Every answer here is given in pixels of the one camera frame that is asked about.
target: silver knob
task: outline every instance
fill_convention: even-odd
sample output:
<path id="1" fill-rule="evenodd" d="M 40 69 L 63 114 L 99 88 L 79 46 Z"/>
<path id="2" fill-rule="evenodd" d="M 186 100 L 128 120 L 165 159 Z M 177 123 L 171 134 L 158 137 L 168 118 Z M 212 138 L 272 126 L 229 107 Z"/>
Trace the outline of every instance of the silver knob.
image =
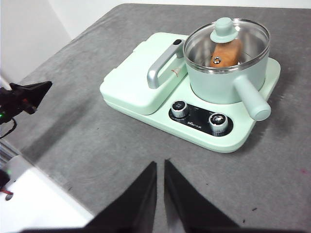
<path id="1" fill-rule="evenodd" d="M 183 118 L 189 113 L 189 107 L 183 100 L 175 101 L 171 106 L 171 111 L 174 117 Z"/>
<path id="2" fill-rule="evenodd" d="M 213 113 L 209 116 L 208 122 L 214 133 L 223 133 L 228 127 L 228 118 L 223 113 Z"/>

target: mint green appliance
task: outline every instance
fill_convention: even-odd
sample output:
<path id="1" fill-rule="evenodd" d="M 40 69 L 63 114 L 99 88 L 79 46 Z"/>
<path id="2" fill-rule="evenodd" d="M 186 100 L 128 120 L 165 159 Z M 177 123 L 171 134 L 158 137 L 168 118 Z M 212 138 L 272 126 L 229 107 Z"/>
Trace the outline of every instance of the mint green appliance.
<path id="1" fill-rule="evenodd" d="M 256 121 L 238 94 L 241 99 L 215 103 L 195 93 L 191 79 L 197 74 L 191 76 L 186 65 L 187 38 L 153 34 L 104 78 L 100 92 L 109 106 L 130 117 L 209 150 L 233 152 L 246 141 Z M 278 81 L 280 65 L 266 56 L 264 67 L 263 83 L 254 89 L 266 101 Z"/>

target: black control panel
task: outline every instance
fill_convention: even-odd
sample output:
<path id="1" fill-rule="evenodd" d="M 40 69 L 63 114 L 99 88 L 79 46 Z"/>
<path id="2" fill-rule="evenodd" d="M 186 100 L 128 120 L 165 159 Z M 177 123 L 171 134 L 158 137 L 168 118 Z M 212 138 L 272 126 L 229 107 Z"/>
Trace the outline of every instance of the black control panel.
<path id="1" fill-rule="evenodd" d="M 183 111 L 184 114 L 178 115 L 179 111 Z M 233 129 L 233 122 L 231 118 L 225 116 L 222 113 L 215 114 L 215 112 L 199 108 L 191 104 L 187 104 L 183 100 L 177 100 L 172 104 L 172 107 L 169 110 L 169 116 L 173 121 L 179 122 L 183 125 L 187 125 L 191 128 L 216 137 L 225 136 L 229 134 Z M 217 127 L 224 124 L 225 129 L 221 133 L 219 133 L 216 130 Z"/>

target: gray mat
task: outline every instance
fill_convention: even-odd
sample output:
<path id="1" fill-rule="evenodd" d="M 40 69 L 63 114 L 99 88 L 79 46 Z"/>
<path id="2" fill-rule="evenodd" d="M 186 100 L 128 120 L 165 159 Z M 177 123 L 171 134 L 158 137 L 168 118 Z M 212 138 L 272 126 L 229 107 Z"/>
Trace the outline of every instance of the gray mat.
<path id="1" fill-rule="evenodd" d="M 203 149 L 103 101 L 104 76 L 141 41 L 156 32 L 190 34 L 223 16 L 265 25 L 272 35 L 270 56 L 282 67 L 269 99 L 271 117 L 256 124 L 237 152 Z M 53 86 L 37 113 L 16 117 L 19 126 L 7 140 L 93 213 L 156 161 L 155 233 L 167 231 L 167 158 L 238 224 L 311 231 L 310 22 L 308 9 L 120 5 L 22 81 L 51 80 Z"/>

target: toaster lid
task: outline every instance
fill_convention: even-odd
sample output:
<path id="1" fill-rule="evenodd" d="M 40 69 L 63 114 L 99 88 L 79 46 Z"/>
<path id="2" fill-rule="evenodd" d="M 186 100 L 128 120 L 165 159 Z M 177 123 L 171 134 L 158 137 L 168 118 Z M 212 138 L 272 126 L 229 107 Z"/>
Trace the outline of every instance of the toaster lid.
<path id="1" fill-rule="evenodd" d="M 154 113 L 187 74 L 185 61 L 174 55 L 158 73 L 160 86 L 151 89 L 147 73 L 152 64 L 177 39 L 186 35 L 155 33 L 113 69 L 101 84 L 106 102 L 142 115 Z"/>

